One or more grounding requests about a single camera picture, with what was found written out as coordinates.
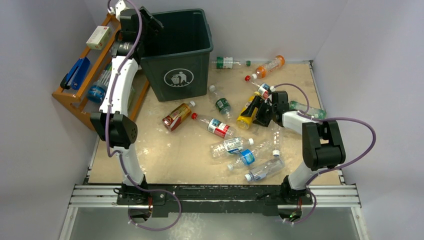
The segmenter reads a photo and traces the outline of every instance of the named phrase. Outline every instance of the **green bottle label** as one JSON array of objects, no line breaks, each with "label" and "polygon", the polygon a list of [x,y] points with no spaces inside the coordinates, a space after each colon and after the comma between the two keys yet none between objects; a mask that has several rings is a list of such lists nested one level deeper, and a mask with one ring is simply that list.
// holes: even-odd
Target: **green bottle label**
[{"label": "green bottle label", "polygon": [[221,112],[222,109],[229,107],[230,104],[228,103],[227,99],[221,98],[218,101],[216,101],[215,106],[218,109],[218,111]]},{"label": "green bottle label", "polygon": [[216,57],[216,68],[217,69],[232,69],[233,58],[230,56],[217,56]]},{"label": "green bottle label", "polygon": [[223,56],[217,56],[216,57],[216,69],[223,69],[224,68],[224,57]]}]

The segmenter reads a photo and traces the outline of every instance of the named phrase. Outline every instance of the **orange bottle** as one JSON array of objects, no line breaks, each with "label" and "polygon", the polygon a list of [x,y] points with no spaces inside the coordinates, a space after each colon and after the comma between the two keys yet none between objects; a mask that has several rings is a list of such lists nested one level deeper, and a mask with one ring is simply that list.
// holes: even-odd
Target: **orange bottle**
[{"label": "orange bottle", "polygon": [[247,75],[244,80],[248,82],[250,79],[262,79],[265,78],[269,73],[272,73],[274,70],[281,68],[286,61],[284,60],[284,57],[281,55],[278,55],[274,57],[273,60],[268,61],[262,66],[259,66],[256,68],[256,72],[252,75]]}]

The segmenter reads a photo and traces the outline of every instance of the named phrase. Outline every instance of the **white box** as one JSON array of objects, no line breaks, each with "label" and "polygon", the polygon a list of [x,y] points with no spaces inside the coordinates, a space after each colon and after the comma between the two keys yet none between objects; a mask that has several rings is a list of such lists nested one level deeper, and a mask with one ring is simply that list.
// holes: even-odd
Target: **white box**
[{"label": "white box", "polygon": [[87,46],[91,49],[101,50],[106,45],[111,36],[111,29],[108,26],[97,26],[87,41]]}]

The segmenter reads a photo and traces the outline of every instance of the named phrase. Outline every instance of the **white bottle cap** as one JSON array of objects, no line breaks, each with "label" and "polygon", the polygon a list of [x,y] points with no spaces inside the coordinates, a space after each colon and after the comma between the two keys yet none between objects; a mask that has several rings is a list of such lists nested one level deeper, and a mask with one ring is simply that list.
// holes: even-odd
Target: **white bottle cap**
[{"label": "white bottle cap", "polygon": [[252,176],[249,173],[248,174],[245,174],[244,176],[246,177],[246,180],[248,182],[252,181]]}]

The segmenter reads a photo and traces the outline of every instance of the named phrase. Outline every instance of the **glass panel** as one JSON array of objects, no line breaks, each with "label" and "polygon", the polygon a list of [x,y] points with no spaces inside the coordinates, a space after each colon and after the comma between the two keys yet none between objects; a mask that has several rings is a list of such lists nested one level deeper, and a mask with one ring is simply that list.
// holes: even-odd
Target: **glass panel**
[{"label": "glass panel", "polygon": [[[151,218],[152,228],[171,224],[177,217]],[[79,208],[72,240],[358,240],[350,208],[317,208],[309,220],[291,227],[279,217],[262,214],[183,213],[177,225],[165,231],[148,231],[128,224],[126,208]]]}]

